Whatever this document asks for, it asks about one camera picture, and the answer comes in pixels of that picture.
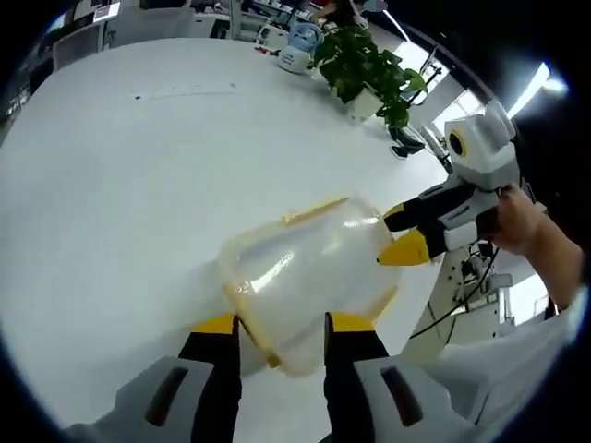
transparent plastic container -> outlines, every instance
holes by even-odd
[[[228,241],[223,292],[269,365],[304,376],[323,361],[326,312],[376,321],[393,299],[402,270],[376,261],[391,241],[361,198],[333,201]]]

green leaves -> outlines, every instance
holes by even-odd
[[[408,88],[410,90],[422,90],[427,92],[427,84],[421,75],[413,69],[404,70],[404,79],[409,80]]]
[[[358,26],[339,28],[325,36],[314,53],[314,66],[343,103],[350,102],[366,84],[384,103],[377,115],[388,127],[408,125],[408,103],[401,92],[424,90],[425,81],[412,69],[401,69],[402,59],[380,51],[371,35]]]

plant pot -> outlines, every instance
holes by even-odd
[[[347,104],[347,116],[356,122],[364,122],[375,114],[383,105],[381,100],[369,87],[365,87],[359,95]]]

black cable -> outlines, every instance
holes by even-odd
[[[453,330],[455,329],[455,322],[457,321],[457,317],[453,319],[453,323],[452,323],[452,328],[450,329],[450,333],[447,336],[447,340],[445,341],[445,344],[449,344],[450,340],[452,339],[452,334],[453,334]]]
[[[412,340],[415,337],[418,337],[419,335],[424,334],[425,332],[427,332],[428,330],[431,330],[433,328],[435,328],[437,325],[439,325],[443,320],[445,320],[447,317],[449,317],[451,314],[453,314],[455,312],[455,310],[458,307],[461,307],[462,305],[464,305],[468,300],[470,300],[470,298],[472,298],[472,296],[476,293],[476,291],[480,288],[480,286],[482,286],[482,283],[484,282],[484,280],[487,278],[488,273],[490,272],[490,269],[492,268],[492,264],[495,261],[495,258],[497,257],[497,254],[499,254],[499,249],[497,248],[497,250],[495,251],[495,253],[493,254],[492,258],[490,259],[490,263],[488,264],[486,270],[484,271],[484,274],[482,274],[482,277],[480,278],[480,280],[478,281],[476,288],[474,288],[472,290],[472,292],[470,294],[468,294],[464,300],[462,300],[460,303],[458,303],[456,306],[454,306],[449,312],[445,313],[443,315],[443,317],[441,317],[439,320],[435,320],[433,323],[431,323],[430,325],[428,325],[426,328],[423,328],[422,330],[420,330],[419,332],[415,332],[413,335],[410,336],[409,340]]]

white table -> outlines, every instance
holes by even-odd
[[[81,60],[46,80],[0,149],[3,332],[61,425],[107,412],[224,310],[211,261],[225,239],[326,198],[386,210],[445,178],[426,151],[396,160],[377,120],[350,124],[318,81],[253,47],[176,39]],[[378,327],[391,353],[438,271],[406,271]],[[325,436],[322,378],[245,378],[235,441]]]

